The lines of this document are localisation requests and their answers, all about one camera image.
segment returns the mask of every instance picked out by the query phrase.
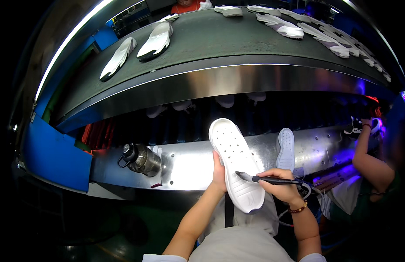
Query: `white glove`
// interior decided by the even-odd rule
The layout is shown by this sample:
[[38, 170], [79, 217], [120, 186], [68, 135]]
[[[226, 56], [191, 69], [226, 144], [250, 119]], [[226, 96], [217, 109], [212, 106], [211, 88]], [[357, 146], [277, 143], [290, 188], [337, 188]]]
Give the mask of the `white glove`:
[[205, 2], [200, 2], [200, 7], [198, 8], [198, 10], [209, 8], [212, 8], [212, 3], [210, 2], [210, 0], [206, 0]]

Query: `black conveyor belt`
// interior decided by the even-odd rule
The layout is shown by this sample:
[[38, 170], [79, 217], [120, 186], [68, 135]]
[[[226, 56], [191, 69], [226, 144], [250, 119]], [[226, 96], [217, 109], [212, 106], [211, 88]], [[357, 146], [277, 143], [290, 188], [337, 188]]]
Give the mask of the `black conveyor belt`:
[[[303, 40], [281, 36], [272, 28], [258, 22], [255, 14], [248, 12], [246, 8], [242, 9], [243, 17], [226, 18], [214, 9], [181, 14], [172, 23], [174, 33], [169, 48], [149, 62], [139, 62], [136, 56], [148, 39], [152, 26], [127, 35], [126, 37], [132, 36], [137, 40], [137, 47], [115, 76], [107, 82], [101, 82], [101, 71], [121, 45], [123, 39], [120, 39], [98, 54], [77, 74], [72, 85], [64, 90], [68, 93], [64, 96], [65, 100], [61, 103], [56, 117], [62, 117], [100, 92], [149, 71], [184, 62], [232, 55], [288, 55], [323, 60], [349, 67], [388, 86], [383, 75], [361, 58], [352, 55], [349, 59], [340, 58], [308, 34], [304, 34]], [[297, 24], [287, 15], [282, 14], [282, 18]]]

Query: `orange shirt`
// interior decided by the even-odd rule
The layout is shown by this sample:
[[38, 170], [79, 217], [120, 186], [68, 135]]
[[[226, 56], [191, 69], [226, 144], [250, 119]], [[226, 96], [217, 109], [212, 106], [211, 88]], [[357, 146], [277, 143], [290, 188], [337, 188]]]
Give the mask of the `orange shirt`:
[[201, 0], [194, 0], [194, 2], [190, 6], [181, 6], [180, 4], [176, 3], [172, 6], [171, 13], [182, 14], [190, 11], [196, 11], [200, 7]]

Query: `black sneaker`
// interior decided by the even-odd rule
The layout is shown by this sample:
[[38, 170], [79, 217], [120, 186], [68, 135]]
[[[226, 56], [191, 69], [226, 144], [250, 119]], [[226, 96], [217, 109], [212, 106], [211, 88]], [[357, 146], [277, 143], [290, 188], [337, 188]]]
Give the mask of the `black sneaker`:
[[[343, 130], [345, 134], [347, 134], [350, 138], [357, 139], [359, 134], [362, 132], [362, 122], [358, 120], [358, 118], [351, 117], [352, 123], [347, 126]], [[380, 130], [382, 126], [380, 118], [373, 118], [371, 121], [371, 135], [375, 134], [378, 130]]]

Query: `bracelet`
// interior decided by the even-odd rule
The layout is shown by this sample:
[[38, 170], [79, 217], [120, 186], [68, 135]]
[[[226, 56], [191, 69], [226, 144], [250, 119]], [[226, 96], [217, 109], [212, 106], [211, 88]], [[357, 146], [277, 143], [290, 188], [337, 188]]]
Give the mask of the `bracelet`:
[[307, 207], [307, 200], [304, 201], [304, 205], [303, 205], [302, 207], [300, 207], [299, 209], [291, 210], [290, 208], [288, 208], [288, 212], [291, 213], [291, 214], [300, 213], [300, 212], [303, 211], [306, 207]]

